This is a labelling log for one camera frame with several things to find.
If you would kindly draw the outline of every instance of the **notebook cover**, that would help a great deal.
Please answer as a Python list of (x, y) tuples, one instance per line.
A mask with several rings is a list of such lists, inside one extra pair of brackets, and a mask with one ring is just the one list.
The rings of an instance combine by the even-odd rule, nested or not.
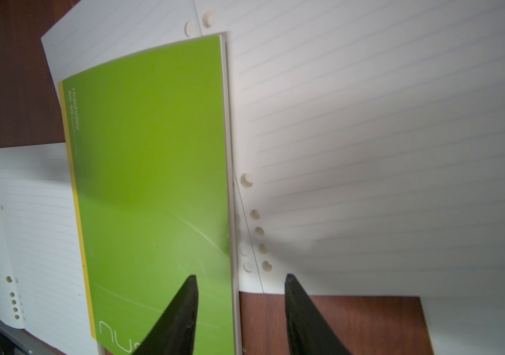
[(114, 355), (190, 274), (195, 354), (234, 351), (223, 48), (192, 40), (59, 83), (91, 332)]

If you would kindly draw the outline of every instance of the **ring binder hole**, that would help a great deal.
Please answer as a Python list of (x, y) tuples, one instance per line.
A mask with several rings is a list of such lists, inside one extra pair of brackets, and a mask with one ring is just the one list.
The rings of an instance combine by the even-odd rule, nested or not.
[(261, 253), (261, 254), (268, 254), (268, 247), (264, 244), (261, 244), (258, 246), (258, 251)]
[(256, 235), (257, 238), (264, 238), (264, 229), (260, 228), (260, 227), (256, 227), (254, 229), (254, 233)]
[(254, 183), (253, 181), (253, 176), (249, 173), (244, 173), (241, 175), (241, 185), (243, 185), (246, 188), (252, 187), (252, 184)]
[(252, 269), (253, 269), (253, 265), (252, 265), (251, 263), (249, 263), (249, 262), (245, 262), (245, 263), (243, 264), (243, 269), (244, 269), (246, 272), (251, 273), (251, 272), (253, 271), (253, 270), (252, 270)]
[(260, 219), (260, 212), (256, 209), (251, 211), (251, 218), (254, 220)]
[(241, 252), (242, 256), (247, 256), (249, 255), (249, 248), (243, 245), (242, 247), (239, 248), (239, 252)]
[(262, 262), (262, 268), (266, 272), (272, 271), (272, 265), (270, 265), (270, 263), (268, 261), (263, 261)]
[(185, 33), (186, 37), (192, 37), (196, 32), (195, 31), (196, 26), (193, 23), (193, 21), (191, 21), (191, 20), (185, 23), (185, 26), (183, 29), (184, 29), (184, 33)]
[(202, 20), (203, 20), (203, 25), (206, 28), (213, 26), (213, 24), (215, 23), (215, 16), (213, 14), (213, 11), (211, 11), (211, 10), (206, 11), (205, 14), (203, 14)]

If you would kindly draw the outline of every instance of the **wooden table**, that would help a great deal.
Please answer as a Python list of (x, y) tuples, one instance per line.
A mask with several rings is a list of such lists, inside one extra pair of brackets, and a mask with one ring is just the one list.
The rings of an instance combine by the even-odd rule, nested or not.
[[(0, 0), (0, 147), (64, 141), (40, 38), (77, 2)], [(313, 300), (355, 354), (433, 353), (419, 298)], [(241, 325), (246, 355), (288, 353), (283, 296), (241, 293)]]

